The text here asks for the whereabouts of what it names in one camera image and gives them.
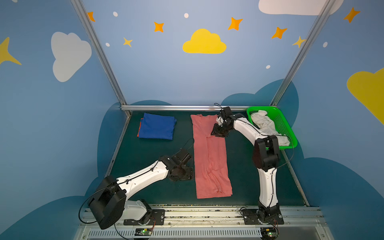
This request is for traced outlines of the pink t shirt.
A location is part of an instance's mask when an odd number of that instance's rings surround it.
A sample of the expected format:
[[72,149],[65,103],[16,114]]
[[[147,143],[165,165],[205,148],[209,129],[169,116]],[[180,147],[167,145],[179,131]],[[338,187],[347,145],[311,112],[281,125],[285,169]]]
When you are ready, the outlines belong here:
[[228,174],[224,138],[212,136],[217,116],[191,115],[194,138],[195,180],[198,199],[230,197],[233,194]]

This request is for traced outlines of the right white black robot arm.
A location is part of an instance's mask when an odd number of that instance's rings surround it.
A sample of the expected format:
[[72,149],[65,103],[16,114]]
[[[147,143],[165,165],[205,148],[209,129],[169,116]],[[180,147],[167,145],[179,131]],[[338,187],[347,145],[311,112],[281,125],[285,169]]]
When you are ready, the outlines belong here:
[[283,224],[276,184],[280,161],[277,136],[262,133],[241,114],[221,114],[214,124],[211,135],[223,138],[231,130],[241,133],[254,147],[252,161],[258,170],[260,183],[258,221],[262,224]]

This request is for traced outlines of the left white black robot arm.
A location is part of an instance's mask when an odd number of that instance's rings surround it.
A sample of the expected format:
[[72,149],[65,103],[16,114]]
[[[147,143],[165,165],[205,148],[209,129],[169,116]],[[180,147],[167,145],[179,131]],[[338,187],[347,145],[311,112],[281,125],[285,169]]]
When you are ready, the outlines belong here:
[[153,209],[145,200],[130,198],[149,185],[170,179],[173,182],[190,181],[194,168],[187,164],[193,158],[186,149],[173,156],[162,156],[150,166],[125,177],[105,177],[96,191],[85,201],[95,223],[105,230],[119,220],[133,221],[134,225],[146,225],[155,221]]

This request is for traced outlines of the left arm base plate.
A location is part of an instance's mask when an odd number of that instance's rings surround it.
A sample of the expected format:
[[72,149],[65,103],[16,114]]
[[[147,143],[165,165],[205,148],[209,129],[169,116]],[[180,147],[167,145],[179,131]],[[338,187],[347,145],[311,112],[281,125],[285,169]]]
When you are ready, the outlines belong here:
[[149,213],[145,214],[142,219],[136,221],[133,219],[124,220],[124,226],[152,226],[159,225],[163,226],[165,221],[165,210],[164,209],[155,209]]

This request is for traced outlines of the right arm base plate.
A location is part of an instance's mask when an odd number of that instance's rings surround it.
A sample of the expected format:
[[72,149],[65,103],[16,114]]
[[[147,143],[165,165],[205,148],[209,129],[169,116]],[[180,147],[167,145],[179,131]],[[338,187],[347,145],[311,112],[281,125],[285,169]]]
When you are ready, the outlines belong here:
[[259,209],[241,208],[240,214],[245,225],[283,225],[284,219],[280,211],[272,212]]

